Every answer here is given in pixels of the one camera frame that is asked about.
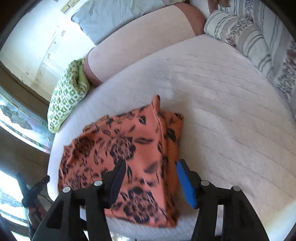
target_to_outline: metal screw head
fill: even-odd
[[[207,180],[202,180],[201,181],[201,184],[203,185],[203,186],[209,186],[209,182],[207,181]]]
[[[240,189],[240,187],[239,187],[239,186],[233,186],[233,190],[235,190],[235,191],[239,192],[241,189]]]
[[[71,191],[71,188],[70,188],[70,187],[65,187],[65,188],[63,189],[63,192],[65,192],[65,193],[70,192],[70,191]]]
[[[95,181],[94,182],[94,185],[97,186],[97,187],[98,186],[102,186],[103,185],[103,182],[102,181]]]

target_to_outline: mattress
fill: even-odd
[[[49,196],[58,195],[63,146],[85,125],[149,104],[184,114],[180,158],[217,187],[242,188],[263,224],[296,199],[296,124],[284,98],[230,45],[201,35],[158,51],[91,91],[56,134]],[[179,190],[178,225],[157,229],[107,218],[109,229],[138,240],[189,240],[197,218]],[[221,232],[222,216],[217,219]]]

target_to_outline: pillow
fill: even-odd
[[[274,76],[268,46],[251,20],[217,10],[207,20],[204,31],[237,48],[268,79]]]
[[[83,59],[74,60],[64,71],[50,100],[47,120],[48,129],[52,133],[58,132],[61,124],[89,89],[90,84],[83,72]]]
[[[116,30],[140,16],[184,0],[90,0],[87,1],[72,21],[94,44],[99,44]]]
[[[205,22],[201,11],[186,3],[151,12],[94,47],[85,59],[84,72],[98,86],[150,54],[203,34]]]
[[[253,22],[253,2],[260,0],[229,0],[229,5],[225,6],[222,4],[218,5],[218,10],[227,12],[237,17],[246,18]]]
[[[215,10],[218,10],[218,4],[222,6],[230,6],[230,0],[190,0],[190,4],[197,7],[202,14],[208,19]]]
[[[247,18],[261,30],[273,66],[269,80],[288,98],[296,117],[296,42],[278,16],[260,0],[230,0],[219,10]]]

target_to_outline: wall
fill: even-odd
[[[47,120],[49,102],[22,83],[0,62],[0,86],[24,108]]]
[[[48,101],[67,65],[94,47],[71,21],[86,0],[64,14],[60,10],[67,1],[38,3],[19,21],[0,52],[5,67]]]

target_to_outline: orange patterned fabric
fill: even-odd
[[[174,227],[178,211],[172,196],[178,178],[178,140],[183,116],[162,112],[159,96],[152,104],[85,127],[64,147],[58,188],[85,188],[102,180],[115,164],[126,161],[126,175],[109,217],[154,227]]]

